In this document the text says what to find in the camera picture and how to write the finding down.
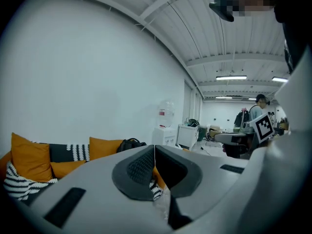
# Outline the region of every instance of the backpack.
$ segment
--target backpack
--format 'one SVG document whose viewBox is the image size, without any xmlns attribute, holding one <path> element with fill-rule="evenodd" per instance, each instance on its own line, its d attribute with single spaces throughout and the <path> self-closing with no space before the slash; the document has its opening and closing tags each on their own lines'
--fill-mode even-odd
<svg viewBox="0 0 312 234">
<path fill-rule="evenodd" d="M 121 153 L 123 151 L 141 146 L 146 146 L 146 143 L 140 142 L 136 138 L 124 139 L 120 144 L 120 146 L 118 147 L 116 153 Z"/>
<path fill-rule="evenodd" d="M 248 112 L 248 110 L 245 111 L 243 122 L 249 121 L 249 112 Z M 242 124 L 242 117 L 243 117 L 243 111 L 240 111 L 238 113 L 238 115 L 236 116 L 236 119 L 234 121 L 234 127 L 240 127 L 241 126 L 241 124 Z"/>
<path fill-rule="evenodd" d="M 199 128 L 199 122 L 196 119 L 189 119 L 189 121 L 187 122 L 187 126 Z"/>
</svg>

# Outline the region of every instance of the green bin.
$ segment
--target green bin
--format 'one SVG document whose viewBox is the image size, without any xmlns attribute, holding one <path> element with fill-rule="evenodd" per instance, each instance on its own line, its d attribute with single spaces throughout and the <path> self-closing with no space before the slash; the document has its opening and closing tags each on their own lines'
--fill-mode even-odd
<svg viewBox="0 0 312 234">
<path fill-rule="evenodd" d="M 240 127 L 234 127 L 233 128 L 233 133 L 239 133 Z"/>
<path fill-rule="evenodd" d="M 197 141 L 202 141 L 207 134 L 208 127 L 199 126 L 199 134 Z"/>
</svg>

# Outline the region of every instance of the fluorescent light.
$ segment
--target fluorescent light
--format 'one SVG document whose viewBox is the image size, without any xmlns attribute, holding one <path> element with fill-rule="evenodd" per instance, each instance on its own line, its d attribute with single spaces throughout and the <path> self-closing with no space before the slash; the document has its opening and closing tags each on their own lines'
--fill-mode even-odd
<svg viewBox="0 0 312 234">
<path fill-rule="evenodd" d="M 217 76 L 216 80 L 246 80 L 247 76 Z"/>
<path fill-rule="evenodd" d="M 216 97 L 216 99 L 232 99 L 232 97 L 223 97 L 223 96 L 220 96 L 220 97 Z"/>
<path fill-rule="evenodd" d="M 288 79 L 286 78 L 281 78 L 281 77 L 273 77 L 272 81 L 279 81 L 279 82 L 287 82 Z"/>
</svg>

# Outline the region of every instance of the floor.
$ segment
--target floor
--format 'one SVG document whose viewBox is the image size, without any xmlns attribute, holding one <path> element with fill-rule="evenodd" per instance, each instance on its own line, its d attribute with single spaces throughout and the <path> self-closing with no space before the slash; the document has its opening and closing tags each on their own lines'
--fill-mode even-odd
<svg viewBox="0 0 312 234">
<path fill-rule="evenodd" d="M 227 157 L 226 153 L 223 152 L 221 143 L 218 143 L 218 142 L 211 143 L 206 140 L 196 142 L 196 144 L 192 148 L 192 152 L 203 154 L 203 155 Z"/>
</svg>

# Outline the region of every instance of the white ceiling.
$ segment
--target white ceiling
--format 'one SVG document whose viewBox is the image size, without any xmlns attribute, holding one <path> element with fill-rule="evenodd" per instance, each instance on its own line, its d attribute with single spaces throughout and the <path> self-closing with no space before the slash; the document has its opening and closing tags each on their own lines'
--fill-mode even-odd
<svg viewBox="0 0 312 234">
<path fill-rule="evenodd" d="M 178 59 L 203 97 L 232 95 L 272 97 L 285 77 L 284 34 L 273 11 L 254 17 L 221 20 L 213 0 L 97 0 L 132 17 Z M 247 75 L 243 81 L 216 81 L 216 76 Z"/>
</svg>

